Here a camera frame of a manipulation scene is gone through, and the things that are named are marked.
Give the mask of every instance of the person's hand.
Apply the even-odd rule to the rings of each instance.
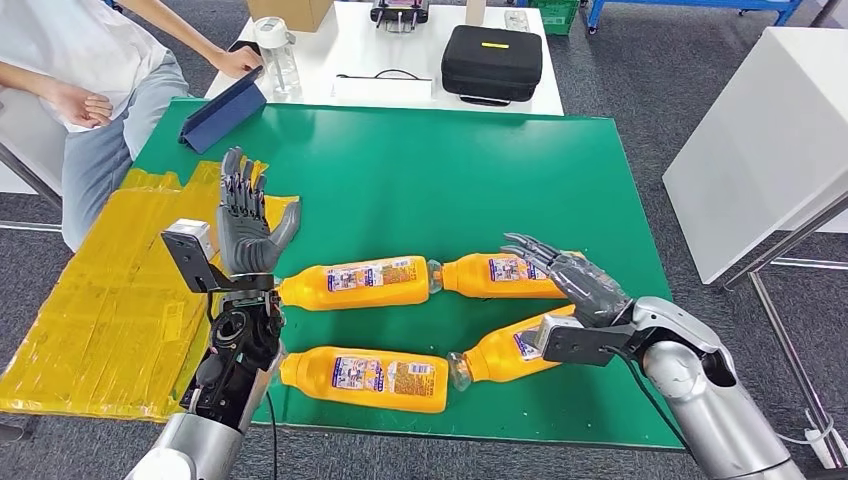
[[[250,47],[241,47],[235,52],[221,50],[209,59],[209,63],[228,77],[241,78],[262,65],[262,59]]]
[[[68,122],[94,128],[112,123],[112,104],[103,95],[57,81],[45,100],[50,102]]]
[[[221,162],[221,203],[218,206],[218,246],[230,275],[271,273],[283,249],[300,227],[300,201],[286,205],[273,231],[265,219],[265,175],[251,181],[253,162],[239,167],[241,148],[231,148]]]

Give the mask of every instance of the metal table leg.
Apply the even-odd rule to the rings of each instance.
[[[38,175],[33,173],[33,171],[30,170],[20,158],[15,156],[15,154],[2,143],[0,143],[0,162],[3,162],[7,167],[9,167],[9,170],[15,172],[15,175],[21,177],[27,185],[29,185],[39,195],[44,197],[53,206],[59,210],[62,209],[62,197],[44,183],[44,180],[38,178]]]
[[[824,4],[824,7],[819,11],[816,18],[813,19],[812,23],[810,23],[811,27],[821,27],[822,23],[830,17],[830,14],[836,10],[836,7],[839,6],[839,3],[842,0],[828,0],[827,3]]]
[[[52,223],[10,222],[7,220],[0,220],[0,230],[28,230],[35,232],[62,233],[62,226],[53,225]]]
[[[848,270],[848,262],[831,260],[811,260],[809,258],[778,257],[772,260],[772,265],[784,267],[821,268],[823,270]]]
[[[10,427],[0,423],[0,443],[26,440],[29,434],[21,427]]]
[[[798,352],[795,351],[795,346],[792,345],[792,341],[786,333],[786,328],[780,320],[780,315],[778,315],[777,309],[774,307],[762,279],[760,279],[760,275],[757,272],[751,272],[748,274],[748,278],[750,278],[751,283],[754,284],[754,290],[757,292],[757,296],[760,297],[760,302],[766,310],[766,315],[769,317],[769,322],[774,330],[774,334],[777,336],[777,341],[780,343],[780,347],[783,349],[784,353],[786,353],[786,358],[789,360],[789,366],[792,368],[795,380],[798,381],[798,385],[801,387],[801,393],[804,394],[804,400],[806,400],[807,405],[810,407],[810,413],[812,413],[816,427],[820,432],[823,432],[824,429],[827,428],[829,421],[828,415],[825,413],[824,407],[819,399],[819,395],[816,393],[816,389],[813,388],[813,384],[810,382],[810,377],[807,376],[807,371],[804,370],[804,366],[801,364],[801,359],[798,358]],[[824,444],[827,447],[827,451],[830,453],[830,457],[833,459],[833,463],[836,468],[844,467],[845,459],[842,458],[842,451],[833,439],[833,435],[824,437]]]
[[[751,272],[758,272],[761,268],[771,263],[777,257],[783,256],[789,250],[795,248],[805,238],[816,232],[827,222],[833,220],[840,213],[848,208],[848,192],[843,193],[839,198],[829,203],[824,210],[814,215],[812,218],[804,222],[797,230],[787,235],[783,240],[759,257],[749,263],[739,273],[733,276],[724,284],[724,288],[730,290],[734,285],[738,284],[745,276]]]

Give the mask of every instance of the water bottle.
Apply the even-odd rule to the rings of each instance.
[[[273,86],[275,100],[290,101],[300,95],[300,77],[294,61],[294,35],[279,17],[260,18],[254,23],[256,43],[262,53],[265,74]]]

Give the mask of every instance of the plastic bottle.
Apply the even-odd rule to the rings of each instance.
[[[279,292],[284,305],[306,310],[412,305],[441,288],[431,281],[437,266],[420,256],[316,265],[283,280]]]
[[[572,315],[574,306],[569,305],[546,313]],[[447,358],[454,387],[463,391],[471,383],[482,380],[509,382],[559,365],[543,359],[541,352],[521,340],[523,332],[536,331],[539,328],[544,316],[542,313],[489,332],[474,348],[465,353],[449,353]]]
[[[279,17],[264,17],[254,23],[256,43],[262,53],[265,74],[273,86],[274,100],[292,100],[300,95],[300,77],[294,60],[294,35]]]
[[[447,402],[448,363],[412,353],[317,347],[289,354],[283,384],[320,400],[439,413]]]
[[[445,290],[478,298],[565,298],[554,282],[510,253],[472,253],[433,272]]]

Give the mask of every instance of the black device on table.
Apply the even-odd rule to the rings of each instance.
[[[533,97],[542,79],[542,37],[459,25],[442,56],[442,86],[468,103],[506,106]]]
[[[411,32],[419,23],[427,23],[429,18],[430,0],[374,0],[371,7],[371,21],[377,28],[383,22],[396,22],[397,33]]]

